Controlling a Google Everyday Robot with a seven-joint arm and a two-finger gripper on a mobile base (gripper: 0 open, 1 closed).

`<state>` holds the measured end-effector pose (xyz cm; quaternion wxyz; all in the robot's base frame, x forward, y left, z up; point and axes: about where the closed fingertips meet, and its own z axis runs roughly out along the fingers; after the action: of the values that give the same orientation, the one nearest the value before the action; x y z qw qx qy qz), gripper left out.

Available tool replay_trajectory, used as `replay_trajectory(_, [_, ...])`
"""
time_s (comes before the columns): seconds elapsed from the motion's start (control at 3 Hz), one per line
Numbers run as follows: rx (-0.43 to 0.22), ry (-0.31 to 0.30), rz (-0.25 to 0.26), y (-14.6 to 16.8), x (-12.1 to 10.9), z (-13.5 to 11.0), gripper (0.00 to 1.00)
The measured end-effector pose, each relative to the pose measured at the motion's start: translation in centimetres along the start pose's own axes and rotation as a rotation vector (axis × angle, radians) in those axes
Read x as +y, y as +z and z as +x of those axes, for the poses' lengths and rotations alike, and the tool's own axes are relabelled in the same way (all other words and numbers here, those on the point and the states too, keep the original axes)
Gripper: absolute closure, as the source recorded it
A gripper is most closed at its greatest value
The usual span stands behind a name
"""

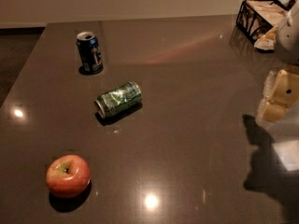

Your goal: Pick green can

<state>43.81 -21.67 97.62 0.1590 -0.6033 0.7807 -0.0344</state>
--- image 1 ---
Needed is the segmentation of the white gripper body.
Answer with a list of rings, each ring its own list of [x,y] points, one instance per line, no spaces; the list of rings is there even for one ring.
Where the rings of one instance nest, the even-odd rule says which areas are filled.
[[[294,3],[278,25],[275,53],[284,63],[299,64],[299,1]]]

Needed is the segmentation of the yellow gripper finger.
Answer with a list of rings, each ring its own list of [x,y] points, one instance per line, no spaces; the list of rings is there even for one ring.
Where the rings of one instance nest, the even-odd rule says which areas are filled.
[[[299,99],[299,74],[291,69],[270,71],[264,83],[263,96],[272,104],[291,107]]]
[[[277,122],[286,115],[287,111],[288,109],[282,105],[262,99],[258,106],[257,119]]]

